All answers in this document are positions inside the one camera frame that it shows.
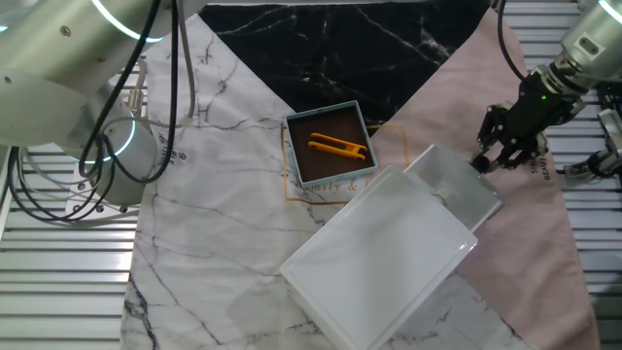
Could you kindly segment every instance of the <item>metal slat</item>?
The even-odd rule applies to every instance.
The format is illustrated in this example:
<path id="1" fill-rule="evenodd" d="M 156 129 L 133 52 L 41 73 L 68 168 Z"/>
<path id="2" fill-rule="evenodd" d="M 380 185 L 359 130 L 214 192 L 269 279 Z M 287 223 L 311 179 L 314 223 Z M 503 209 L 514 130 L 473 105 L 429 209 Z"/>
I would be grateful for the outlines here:
<path id="1" fill-rule="evenodd" d="M 98 225 L 97 228 L 111 228 L 111 229 L 122 229 L 122 230 L 127 230 L 127 229 L 136 229 L 136 218 L 135 217 L 130 217 L 130 218 L 119 218 L 119 219 L 114 219 L 114 220 L 108 220 L 105 222 L 101 222 L 101 225 Z M 58 228 L 57 226 L 53 226 L 51 224 L 48 223 L 42 223 L 39 221 L 36 221 L 34 219 L 32 219 L 31 217 L 29 217 L 27 214 L 22 213 L 22 212 L 14 212 L 11 213 L 11 215 L 9 215 L 9 218 L 7 220 L 7 224 L 6 224 L 6 228 L 7 229 L 33 229 L 33 228 Z M 81 227 L 79 225 L 75 225 L 74 226 L 75 229 L 84 229 L 84 227 Z"/>
<path id="2" fill-rule="evenodd" d="M 578 16 L 503 16 L 512 29 L 569 29 Z"/>
<path id="3" fill-rule="evenodd" d="M 574 239 L 584 241 L 622 241 L 622 231 L 617 230 L 575 230 Z"/>
<path id="4" fill-rule="evenodd" d="M 521 44 L 525 57 L 555 57 L 562 51 L 562 46 L 554 43 Z"/>
<path id="5" fill-rule="evenodd" d="M 29 241 L 0 242 L 0 251 L 93 251 L 93 252 L 131 252 L 133 242 L 67 242 L 67 241 Z"/>
<path id="6" fill-rule="evenodd" d="M 622 241 L 577 241 L 576 248 L 579 251 L 619 251 L 622 250 Z"/>
<path id="7" fill-rule="evenodd" d="M 622 212 L 619 211 L 569 211 L 573 228 L 622 228 Z"/>
<path id="8" fill-rule="evenodd" d="M 128 277 L 128 272 L 4 272 L 0 270 L 0 283 L 125 284 Z"/>
<path id="9" fill-rule="evenodd" d="M 599 321 L 601 340 L 622 341 L 622 321 Z"/>
<path id="10" fill-rule="evenodd" d="M 7 252 L 0 254 L 1 271 L 107 271 L 127 272 L 129 252 Z"/>
<path id="11" fill-rule="evenodd" d="M 12 295 L 0 296 L 0 317 L 36 316 L 120 316 L 125 295 Z"/>
<path id="12" fill-rule="evenodd" d="M 600 191 L 600 190 L 608 190 L 608 191 L 618 191 L 622 190 L 620 186 L 620 181 L 617 177 L 609 178 L 609 179 L 599 179 L 594 180 L 587 184 L 576 184 L 572 181 L 569 181 L 564 176 L 560 176 L 560 183 L 562 185 L 562 190 L 565 191 Z"/>
<path id="13" fill-rule="evenodd" d="M 594 303 L 596 298 L 600 298 L 602 295 L 621 295 L 622 296 L 622 284 L 591 284 L 587 286 L 587 292 L 592 295 L 592 302 Z M 620 315 L 619 309 L 618 312 L 614 315 L 609 316 L 617 316 Z M 601 312 L 600 310 L 596 310 L 596 314 L 599 317 L 607 316 L 605 312 Z"/>
<path id="14" fill-rule="evenodd" d="M 622 202 L 619 201 L 567 201 L 566 208 L 569 210 L 592 210 L 592 209 L 603 209 L 603 210 L 622 210 Z"/>
<path id="15" fill-rule="evenodd" d="M 586 273 L 585 282 L 588 284 L 595 283 L 609 283 L 609 284 L 622 284 L 622 274 L 620 273 Z"/>
<path id="16" fill-rule="evenodd" d="M 101 339 L 119 341 L 119 319 L 0 317 L 0 340 Z"/>
<path id="17" fill-rule="evenodd" d="M 16 231 L 5 232 L 2 242 L 10 241 L 102 241 L 134 242 L 136 232 L 127 231 Z"/>
<path id="18" fill-rule="evenodd" d="M 622 271 L 622 253 L 613 252 L 581 252 L 581 265 L 588 272 L 615 272 Z"/>
<path id="19" fill-rule="evenodd" d="M 125 283 L 0 283 L 0 294 L 38 294 L 39 298 L 46 298 L 41 294 L 113 294 L 125 296 Z"/>
<path id="20" fill-rule="evenodd" d="M 0 350 L 119 350 L 118 341 L 1 341 Z"/>
<path id="21" fill-rule="evenodd" d="M 583 201 L 620 201 L 622 193 L 618 192 L 564 192 L 565 200 L 583 200 Z"/>
<path id="22" fill-rule="evenodd" d="M 504 14 L 533 15 L 551 14 L 557 16 L 578 16 L 581 11 L 575 3 L 570 2 L 508 2 Z"/>

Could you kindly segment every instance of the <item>orange object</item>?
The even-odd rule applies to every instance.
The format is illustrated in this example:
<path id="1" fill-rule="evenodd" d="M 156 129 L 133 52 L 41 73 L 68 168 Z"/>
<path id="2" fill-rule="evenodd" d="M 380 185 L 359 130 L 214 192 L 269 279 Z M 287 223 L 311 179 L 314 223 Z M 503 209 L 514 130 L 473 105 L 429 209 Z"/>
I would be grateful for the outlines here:
<path id="1" fill-rule="evenodd" d="M 334 137 L 326 136 L 317 132 L 311 134 L 311 139 L 315 139 L 317 141 L 309 141 L 309 147 L 327 153 L 332 153 L 334 155 L 355 159 L 355 160 L 365 160 L 365 156 L 361 155 L 359 151 L 367 152 L 367 147 L 363 145 L 358 145 L 352 142 L 347 142 L 343 140 L 339 140 Z M 342 148 L 337 148 L 334 146 L 327 145 L 322 142 L 329 142 L 334 146 L 339 146 Z"/>

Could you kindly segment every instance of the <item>metal grating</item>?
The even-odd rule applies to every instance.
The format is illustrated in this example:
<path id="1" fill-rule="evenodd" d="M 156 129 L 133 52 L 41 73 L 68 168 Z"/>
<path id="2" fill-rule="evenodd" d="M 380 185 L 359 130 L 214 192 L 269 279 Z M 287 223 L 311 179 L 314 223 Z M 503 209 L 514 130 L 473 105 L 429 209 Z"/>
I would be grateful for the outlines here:
<path id="1" fill-rule="evenodd" d="M 576 4 L 571 3 L 507 5 L 506 21 L 521 40 L 528 69 L 550 62 L 559 53 L 560 38 L 578 16 Z M 133 74 L 130 84 L 136 78 Z M 605 145 L 596 119 L 600 111 L 596 94 L 590 94 L 587 102 L 573 122 L 548 133 L 558 168 L 584 160 Z M 74 161 L 56 146 L 33 147 L 30 152 L 53 177 L 73 178 Z M 37 188 L 57 192 L 47 180 L 27 176 Z M 617 178 L 575 188 L 564 185 L 604 350 L 622 350 L 621 191 Z M 63 211 L 64 205 L 48 204 L 57 211 Z M 4 301 L 0 350 L 119 349 L 135 226 L 136 218 L 125 218 L 91 229 L 51 227 L 11 204 L 0 241 Z"/>

